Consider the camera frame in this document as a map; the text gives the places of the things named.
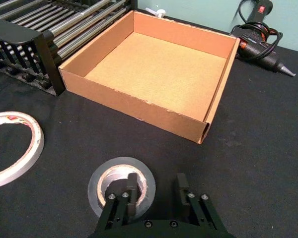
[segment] cardboard box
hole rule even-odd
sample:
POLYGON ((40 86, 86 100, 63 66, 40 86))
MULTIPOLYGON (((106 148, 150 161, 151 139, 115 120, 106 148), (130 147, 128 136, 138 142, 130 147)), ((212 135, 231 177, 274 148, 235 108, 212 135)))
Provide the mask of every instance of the cardboard box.
POLYGON ((202 143, 239 39, 130 11, 60 66, 70 92, 202 143))

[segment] tape roll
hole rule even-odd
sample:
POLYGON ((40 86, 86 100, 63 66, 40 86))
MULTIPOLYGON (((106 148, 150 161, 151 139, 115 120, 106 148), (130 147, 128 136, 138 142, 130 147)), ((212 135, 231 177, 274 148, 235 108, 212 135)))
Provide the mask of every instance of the tape roll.
POLYGON ((30 115, 20 112, 0 113, 0 125, 24 124, 31 129, 32 138, 24 155, 9 168, 0 172, 0 186, 14 181, 28 171, 37 161, 44 146, 44 135, 39 123, 30 115))
POLYGON ((92 174, 88 184, 88 200, 93 211, 100 217, 105 201, 105 190, 109 184, 118 179, 127 179, 128 174, 137 174, 137 184, 141 195, 136 203, 133 220, 139 219, 152 205, 155 196, 155 180, 150 169, 141 161, 132 157, 111 159, 92 174))

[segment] black cable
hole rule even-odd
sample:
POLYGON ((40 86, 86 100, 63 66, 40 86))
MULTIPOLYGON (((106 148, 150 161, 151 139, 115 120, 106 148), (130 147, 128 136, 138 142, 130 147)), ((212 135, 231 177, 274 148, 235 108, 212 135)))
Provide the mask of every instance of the black cable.
POLYGON ((260 32, 265 36, 265 39, 264 39, 265 42, 267 41, 269 36, 277 36, 276 40, 269 47, 267 47, 265 50, 263 50, 261 53, 255 55, 255 56, 251 56, 251 57, 244 57, 243 55, 239 55, 239 57, 245 61, 260 60, 260 59, 266 57, 267 55, 269 55, 276 48, 277 44, 282 39, 283 34, 282 34, 282 32, 278 32, 276 29, 269 28, 268 25, 266 25, 264 22, 252 22, 252 21, 246 22, 246 19, 244 18, 243 14, 241 12, 241 7, 242 7, 243 3, 246 1, 247 0, 241 0, 238 5, 238 14, 242 18, 242 20, 245 22, 245 24, 237 25, 235 27, 256 30, 257 32, 260 32))

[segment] black cloth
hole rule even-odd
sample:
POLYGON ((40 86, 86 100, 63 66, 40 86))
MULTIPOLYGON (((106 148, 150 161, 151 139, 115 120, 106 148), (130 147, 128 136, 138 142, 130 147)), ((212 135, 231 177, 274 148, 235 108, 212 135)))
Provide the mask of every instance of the black cloth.
MULTIPOLYGON (((298 52, 279 48, 291 78, 236 60, 202 145, 70 92, 51 96, 0 74, 0 112, 41 125, 44 150, 22 177, 0 187, 0 238, 80 238, 95 229, 87 185, 105 161, 143 161, 157 185, 149 219, 169 219, 172 182, 187 175, 208 193, 238 238, 298 238, 298 52)), ((30 141, 25 126, 0 128, 0 169, 30 141)))

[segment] black rack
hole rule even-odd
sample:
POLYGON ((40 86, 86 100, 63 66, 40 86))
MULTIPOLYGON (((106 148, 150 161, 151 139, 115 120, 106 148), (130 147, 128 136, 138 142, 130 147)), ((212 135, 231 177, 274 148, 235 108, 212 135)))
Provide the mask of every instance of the black rack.
POLYGON ((36 4, 31 1, 19 0, 0 10, 0 72, 52 95, 59 95, 65 89, 58 71, 63 60, 57 57, 58 48, 53 44, 51 32, 39 32, 12 22, 47 4, 77 13, 100 0, 37 0, 36 4), (26 4, 33 6, 18 11, 26 4))

